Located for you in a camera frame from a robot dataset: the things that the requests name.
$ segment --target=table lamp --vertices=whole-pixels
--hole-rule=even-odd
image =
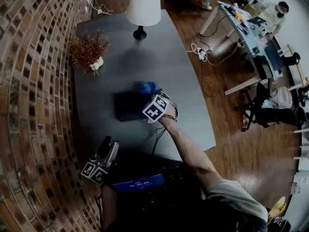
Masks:
[[[147,33],[144,26],[152,26],[161,20],[160,0],[131,0],[126,11],[129,22],[138,25],[138,29],[133,33],[135,39],[145,39]]]

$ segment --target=brick wall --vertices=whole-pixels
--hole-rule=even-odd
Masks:
[[[71,132],[69,42],[85,5],[0,0],[0,231],[99,228]]]

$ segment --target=black lamp base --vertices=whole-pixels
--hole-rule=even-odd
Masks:
[[[139,28],[133,33],[133,36],[137,40],[143,40],[146,38],[147,33],[144,31],[143,26],[139,26]]]

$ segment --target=potted plant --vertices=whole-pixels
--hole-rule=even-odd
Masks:
[[[85,32],[81,38],[74,37],[71,45],[73,65],[83,68],[84,74],[87,70],[92,70],[94,75],[98,74],[98,69],[103,65],[102,57],[107,51],[109,40],[102,37],[102,33],[97,31],[94,35]]]

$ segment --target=hair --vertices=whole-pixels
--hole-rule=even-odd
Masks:
[[[281,2],[278,3],[278,5],[283,7],[283,8],[286,8],[287,13],[289,12],[290,7],[288,6],[288,4],[286,2],[281,1]]]

